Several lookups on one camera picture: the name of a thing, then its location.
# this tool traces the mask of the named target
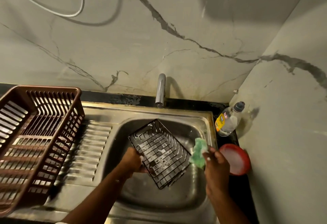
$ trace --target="faucet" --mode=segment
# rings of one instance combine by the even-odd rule
[[[155,103],[155,106],[157,106],[158,108],[163,108],[165,104],[165,87],[166,87],[166,75],[160,73],[158,78],[158,88],[157,88],[156,103]]]

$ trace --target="white cable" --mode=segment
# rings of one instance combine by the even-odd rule
[[[45,6],[41,5],[40,3],[37,3],[34,0],[29,0],[29,1],[32,2],[32,3],[34,3],[35,5],[43,8],[44,10],[46,10],[46,11],[48,11],[50,13],[53,13],[55,15],[59,15],[59,16],[62,16],[62,17],[75,17],[75,16],[78,16],[83,11],[84,3],[85,3],[85,0],[81,0],[80,9],[76,13],[74,13],[74,14],[61,14],[61,13],[58,13],[58,12],[55,12],[53,10],[50,10],[50,9],[46,8]]]

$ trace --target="person's left hand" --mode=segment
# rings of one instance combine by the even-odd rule
[[[141,156],[135,148],[129,147],[125,152],[119,165],[128,172],[131,177],[134,172],[147,173],[148,170],[142,165],[143,156]]]

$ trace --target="clear plastic bottle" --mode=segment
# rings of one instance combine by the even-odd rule
[[[244,102],[237,102],[234,106],[223,110],[215,121],[215,127],[220,136],[228,136],[235,130],[240,123],[244,107]]]

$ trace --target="brown plastic basket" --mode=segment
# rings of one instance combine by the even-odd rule
[[[46,202],[84,119],[80,95],[19,85],[0,99],[0,217]]]

